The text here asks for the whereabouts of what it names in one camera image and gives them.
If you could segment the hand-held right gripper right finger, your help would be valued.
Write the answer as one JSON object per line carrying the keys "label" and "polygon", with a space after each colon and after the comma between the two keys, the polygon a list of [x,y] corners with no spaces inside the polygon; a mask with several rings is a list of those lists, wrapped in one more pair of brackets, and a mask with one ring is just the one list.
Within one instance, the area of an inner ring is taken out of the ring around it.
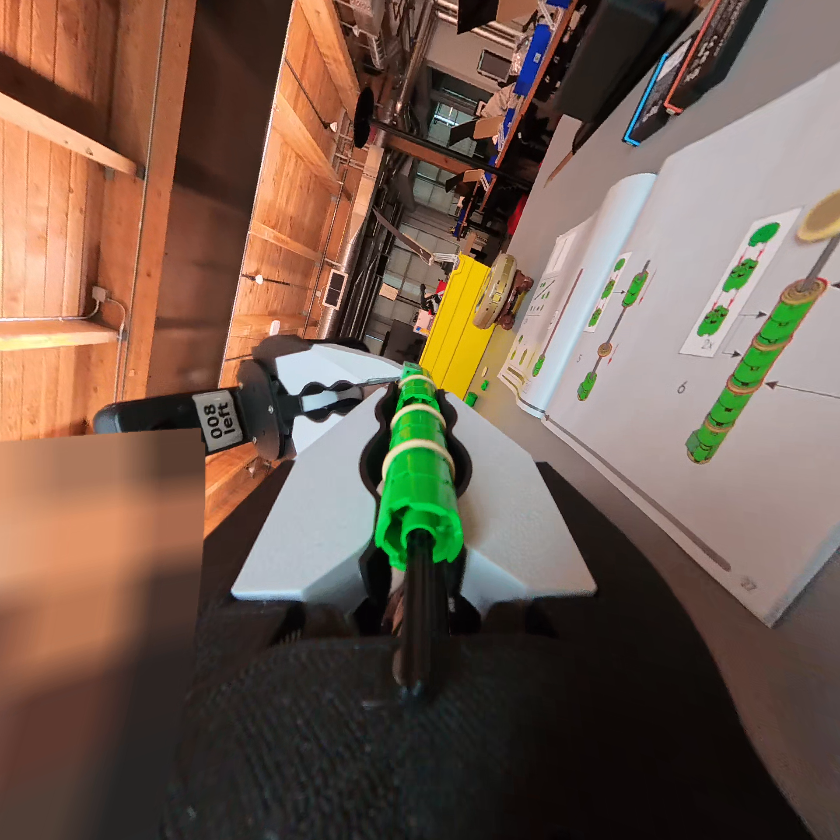
{"label": "hand-held right gripper right finger", "polygon": [[594,595],[592,573],[530,453],[455,394],[444,399],[471,466],[458,497],[465,600],[486,618],[500,603]]}

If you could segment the tan brick-built pot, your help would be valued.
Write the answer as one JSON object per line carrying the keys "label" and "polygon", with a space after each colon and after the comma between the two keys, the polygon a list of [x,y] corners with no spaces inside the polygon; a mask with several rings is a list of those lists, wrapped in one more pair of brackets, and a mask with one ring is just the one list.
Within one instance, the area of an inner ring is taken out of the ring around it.
{"label": "tan brick-built pot", "polygon": [[481,288],[473,325],[481,330],[494,326],[511,330],[523,297],[532,286],[533,279],[519,269],[513,255],[499,254]]}

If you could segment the yellow box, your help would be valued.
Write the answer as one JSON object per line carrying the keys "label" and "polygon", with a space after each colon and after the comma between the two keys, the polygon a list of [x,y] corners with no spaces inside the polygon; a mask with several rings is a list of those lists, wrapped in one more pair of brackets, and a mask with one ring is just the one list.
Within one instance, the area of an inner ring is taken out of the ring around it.
{"label": "yellow box", "polygon": [[458,258],[419,361],[438,388],[462,399],[492,335],[492,329],[478,329],[473,323],[489,277],[488,266],[466,255]]}

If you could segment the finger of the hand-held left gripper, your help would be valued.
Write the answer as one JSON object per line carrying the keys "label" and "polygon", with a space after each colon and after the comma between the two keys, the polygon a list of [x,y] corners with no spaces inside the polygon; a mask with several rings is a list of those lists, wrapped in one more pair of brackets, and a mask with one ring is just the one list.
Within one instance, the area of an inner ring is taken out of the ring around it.
{"label": "finger of the hand-held left gripper", "polygon": [[300,455],[381,388],[380,385],[309,386],[298,396],[300,410],[291,426],[290,439],[295,454]]}
{"label": "finger of the hand-held left gripper", "polygon": [[305,403],[362,402],[403,375],[401,365],[367,350],[292,335],[262,340],[253,361],[267,368],[284,393]]}

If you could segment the wooden workbench with blue bins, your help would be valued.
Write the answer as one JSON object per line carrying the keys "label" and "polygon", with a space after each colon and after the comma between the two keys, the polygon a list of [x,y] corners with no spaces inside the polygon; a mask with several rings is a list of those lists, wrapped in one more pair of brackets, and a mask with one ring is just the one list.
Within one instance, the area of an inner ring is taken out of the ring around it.
{"label": "wooden workbench with blue bins", "polygon": [[587,2],[550,1],[536,2],[533,21],[528,22],[521,38],[523,46],[517,46],[514,68],[518,70],[517,79],[508,84],[509,94],[501,99],[505,105],[501,113],[501,123],[497,134],[492,136],[496,153],[490,159],[490,165],[498,170],[506,158],[512,160],[511,149],[520,124],[524,120],[539,88],[539,84],[554,66],[558,50],[567,44],[585,11]]}

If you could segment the black panel with blue edge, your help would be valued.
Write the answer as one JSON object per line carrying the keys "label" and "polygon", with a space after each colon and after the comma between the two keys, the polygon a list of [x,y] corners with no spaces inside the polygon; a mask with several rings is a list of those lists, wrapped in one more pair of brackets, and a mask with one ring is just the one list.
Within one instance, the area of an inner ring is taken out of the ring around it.
{"label": "black panel with blue edge", "polygon": [[670,114],[665,100],[696,38],[697,33],[683,38],[660,58],[624,132],[626,145],[636,148],[666,125]]}

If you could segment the black pendant lamp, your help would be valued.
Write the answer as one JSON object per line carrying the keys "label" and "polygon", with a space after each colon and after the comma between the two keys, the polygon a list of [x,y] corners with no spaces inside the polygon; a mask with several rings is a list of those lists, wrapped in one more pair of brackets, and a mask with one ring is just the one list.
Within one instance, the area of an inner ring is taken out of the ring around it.
{"label": "black pendant lamp", "polygon": [[362,149],[369,142],[375,115],[375,95],[370,87],[361,90],[353,113],[353,147]]}

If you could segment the open white instruction booklet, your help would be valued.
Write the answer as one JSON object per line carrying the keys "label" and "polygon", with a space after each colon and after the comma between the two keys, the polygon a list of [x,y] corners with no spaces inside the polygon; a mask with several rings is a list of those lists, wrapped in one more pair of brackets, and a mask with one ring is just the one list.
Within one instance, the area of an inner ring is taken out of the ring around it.
{"label": "open white instruction booklet", "polygon": [[838,553],[838,79],[670,155],[549,327],[542,424],[768,627]]}

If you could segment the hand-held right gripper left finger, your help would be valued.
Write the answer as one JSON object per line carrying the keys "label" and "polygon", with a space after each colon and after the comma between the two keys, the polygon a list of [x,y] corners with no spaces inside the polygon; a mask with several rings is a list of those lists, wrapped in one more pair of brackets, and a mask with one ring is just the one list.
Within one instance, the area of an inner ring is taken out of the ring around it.
{"label": "hand-held right gripper left finger", "polygon": [[236,602],[328,607],[361,635],[382,633],[391,575],[372,545],[379,479],[363,472],[363,453],[382,430],[376,410],[394,387],[364,391],[293,459],[232,584]]}

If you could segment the black panel with red edge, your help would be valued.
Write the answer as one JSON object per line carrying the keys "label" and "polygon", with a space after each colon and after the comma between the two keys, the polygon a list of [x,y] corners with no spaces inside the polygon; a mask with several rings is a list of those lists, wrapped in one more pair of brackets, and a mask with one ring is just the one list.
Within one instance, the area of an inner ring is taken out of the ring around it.
{"label": "black panel with red edge", "polygon": [[725,80],[766,1],[714,1],[668,91],[664,108],[676,116]]}

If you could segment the green brick bamboo stalk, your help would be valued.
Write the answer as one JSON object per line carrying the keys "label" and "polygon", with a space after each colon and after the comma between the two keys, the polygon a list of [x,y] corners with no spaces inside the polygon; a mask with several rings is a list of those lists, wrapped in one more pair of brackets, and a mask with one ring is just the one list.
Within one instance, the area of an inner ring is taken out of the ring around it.
{"label": "green brick bamboo stalk", "polygon": [[425,698],[434,683],[433,651],[448,635],[446,568],[464,547],[456,468],[435,383],[404,363],[381,466],[374,545],[403,572],[400,646],[394,673],[403,700]]}

